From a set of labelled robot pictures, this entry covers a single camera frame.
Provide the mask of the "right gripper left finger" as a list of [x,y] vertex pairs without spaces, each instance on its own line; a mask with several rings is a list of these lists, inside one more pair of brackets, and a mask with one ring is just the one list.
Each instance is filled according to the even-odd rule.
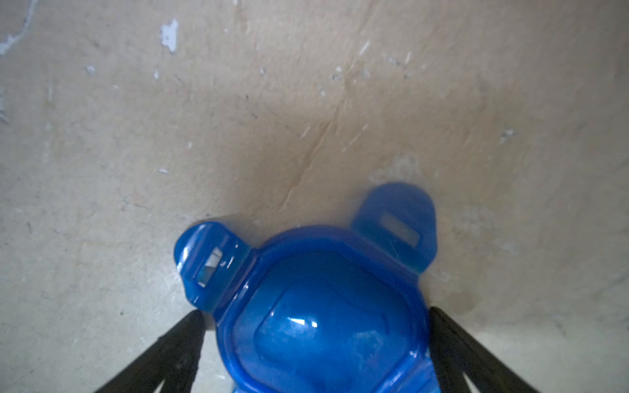
[[98,391],[190,392],[205,333],[201,311],[190,312]]

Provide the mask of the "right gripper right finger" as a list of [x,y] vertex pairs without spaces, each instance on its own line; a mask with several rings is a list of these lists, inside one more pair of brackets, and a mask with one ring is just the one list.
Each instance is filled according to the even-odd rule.
[[429,309],[429,350],[442,392],[535,392],[442,309]]

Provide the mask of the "blue lid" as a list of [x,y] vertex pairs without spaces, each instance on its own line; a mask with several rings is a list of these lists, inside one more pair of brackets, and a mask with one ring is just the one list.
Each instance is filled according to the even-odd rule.
[[174,250],[238,392],[438,391],[418,285],[436,255],[432,198],[408,183],[376,187],[347,229],[292,229],[251,247],[206,221]]

